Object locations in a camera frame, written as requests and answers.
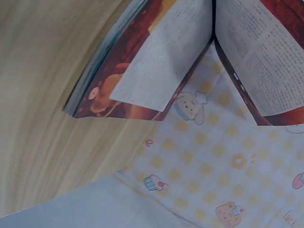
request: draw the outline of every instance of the cartoon bear with chef hat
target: cartoon bear with chef hat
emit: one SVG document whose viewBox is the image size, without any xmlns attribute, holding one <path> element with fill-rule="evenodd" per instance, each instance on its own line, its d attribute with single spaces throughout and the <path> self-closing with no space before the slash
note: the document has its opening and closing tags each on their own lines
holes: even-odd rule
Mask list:
<svg viewBox="0 0 304 228">
<path fill-rule="evenodd" d="M 207 104 L 206 94 L 197 91 L 195 95 L 187 92 L 178 94 L 174 108 L 177 113 L 185 120 L 194 120 L 197 125 L 204 123 L 204 106 Z"/>
</svg>

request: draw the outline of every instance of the white sheet of paper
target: white sheet of paper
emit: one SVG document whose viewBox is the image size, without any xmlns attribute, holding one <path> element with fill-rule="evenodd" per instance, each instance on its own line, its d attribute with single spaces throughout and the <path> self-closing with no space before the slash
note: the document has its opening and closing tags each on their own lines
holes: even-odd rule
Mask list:
<svg viewBox="0 0 304 228">
<path fill-rule="evenodd" d="M 211 31 L 211 0 L 177 0 L 142 45 L 110 98 L 163 111 L 208 43 Z"/>
</svg>

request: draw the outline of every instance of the wooden table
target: wooden table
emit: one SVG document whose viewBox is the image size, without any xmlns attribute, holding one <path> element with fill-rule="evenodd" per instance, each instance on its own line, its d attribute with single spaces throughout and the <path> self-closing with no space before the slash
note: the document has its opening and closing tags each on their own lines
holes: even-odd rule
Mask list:
<svg viewBox="0 0 304 228">
<path fill-rule="evenodd" d="M 114 172 L 154 122 L 62 111 L 130 0 L 0 0 L 0 216 Z"/>
</svg>

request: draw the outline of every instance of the book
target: book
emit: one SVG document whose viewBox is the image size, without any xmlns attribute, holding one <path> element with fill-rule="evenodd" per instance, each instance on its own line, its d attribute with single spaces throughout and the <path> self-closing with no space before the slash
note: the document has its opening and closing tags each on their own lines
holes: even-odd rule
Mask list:
<svg viewBox="0 0 304 228">
<path fill-rule="evenodd" d="M 304 123 L 303 0 L 133 0 L 65 111 L 161 121 L 213 41 L 258 125 Z"/>
</svg>

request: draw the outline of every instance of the yellow checkered paper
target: yellow checkered paper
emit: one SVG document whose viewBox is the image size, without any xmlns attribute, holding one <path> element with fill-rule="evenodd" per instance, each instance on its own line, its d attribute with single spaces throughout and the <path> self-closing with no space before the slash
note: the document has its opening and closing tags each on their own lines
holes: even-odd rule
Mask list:
<svg viewBox="0 0 304 228">
<path fill-rule="evenodd" d="M 212 45 L 120 175 L 193 226 L 304 227 L 303 136 L 257 127 Z"/>
</svg>

